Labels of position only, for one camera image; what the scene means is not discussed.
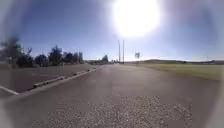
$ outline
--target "road marking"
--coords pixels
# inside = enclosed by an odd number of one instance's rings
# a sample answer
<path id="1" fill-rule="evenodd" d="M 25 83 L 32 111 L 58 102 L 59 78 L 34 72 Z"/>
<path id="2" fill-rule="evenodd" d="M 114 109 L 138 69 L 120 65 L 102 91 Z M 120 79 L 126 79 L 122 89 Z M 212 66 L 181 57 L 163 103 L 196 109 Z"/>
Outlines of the road marking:
<path id="1" fill-rule="evenodd" d="M 9 93 L 11 93 L 11 94 L 13 94 L 13 95 L 18 95 L 18 94 L 19 94 L 19 93 L 15 92 L 15 91 L 10 90 L 10 89 L 8 89 L 8 88 L 5 88 L 5 87 L 3 87 L 3 86 L 0 86 L 0 89 L 4 90 L 4 91 L 6 91 L 6 92 L 9 92 Z"/>
<path id="2" fill-rule="evenodd" d="M 33 76 L 47 76 L 47 77 L 64 77 L 64 76 L 54 76 L 54 75 L 44 75 L 44 74 L 32 74 Z"/>

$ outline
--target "utility pole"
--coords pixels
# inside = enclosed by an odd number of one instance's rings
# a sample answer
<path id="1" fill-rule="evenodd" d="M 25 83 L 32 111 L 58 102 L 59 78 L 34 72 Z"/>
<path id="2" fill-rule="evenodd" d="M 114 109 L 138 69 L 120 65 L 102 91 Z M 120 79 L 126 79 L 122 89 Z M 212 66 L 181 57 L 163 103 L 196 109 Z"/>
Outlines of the utility pole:
<path id="1" fill-rule="evenodd" d="M 123 64 L 124 64 L 124 40 L 123 40 Z"/>
<path id="2" fill-rule="evenodd" d="M 118 47 L 119 47 L 119 63 L 121 62 L 121 49 L 120 49 L 120 41 L 118 40 Z"/>

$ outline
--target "parking lot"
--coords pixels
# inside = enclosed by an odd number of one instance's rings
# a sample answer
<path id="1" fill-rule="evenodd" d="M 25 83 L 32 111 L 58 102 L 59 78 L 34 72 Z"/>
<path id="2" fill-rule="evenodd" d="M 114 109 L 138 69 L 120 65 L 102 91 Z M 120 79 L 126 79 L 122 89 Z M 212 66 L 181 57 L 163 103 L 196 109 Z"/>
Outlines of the parking lot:
<path id="1" fill-rule="evenodd" d="M 59 67 L 41 67 L 27 69 L 0 70 L 0 86 L 16 93 L 33 88 L 33 85 L 58 77 L 69 77 L 79 71 L 98 67 L 97 65 L 81 64 Z"/>

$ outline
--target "sky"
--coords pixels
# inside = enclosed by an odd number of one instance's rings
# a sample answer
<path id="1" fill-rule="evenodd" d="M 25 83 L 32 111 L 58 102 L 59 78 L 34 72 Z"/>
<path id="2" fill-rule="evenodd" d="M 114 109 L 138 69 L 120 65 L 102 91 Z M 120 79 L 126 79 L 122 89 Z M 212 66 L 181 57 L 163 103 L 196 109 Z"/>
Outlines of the sky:
<path id="1" fill-rule="evenodd" d="M 120 37 L 113 23 L 115 0 L 21 0 L 5 20 L 5 35 L 18 35 L 32 55 L 48 54 L 58 45 L 65 52 L 83 52 L 84 59 L 118 59 L 118 39 L 125 42 L 125 60 L 220 59 L 216 28 L 209 10 L 195 0 L 160 3 L 160 24 L 144 36 Z"/>

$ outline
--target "grass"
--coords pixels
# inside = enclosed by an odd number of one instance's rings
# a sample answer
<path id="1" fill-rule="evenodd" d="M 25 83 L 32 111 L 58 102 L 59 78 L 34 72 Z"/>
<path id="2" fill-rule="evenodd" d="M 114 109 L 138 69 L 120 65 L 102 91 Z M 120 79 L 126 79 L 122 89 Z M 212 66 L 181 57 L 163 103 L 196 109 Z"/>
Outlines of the grass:
<path id="1" fill-rule="evenodd" d="M 140 64 L 140 66 L 173 73 L 221 80 L 222 65 L 191 65 L 191 64 Z"/>

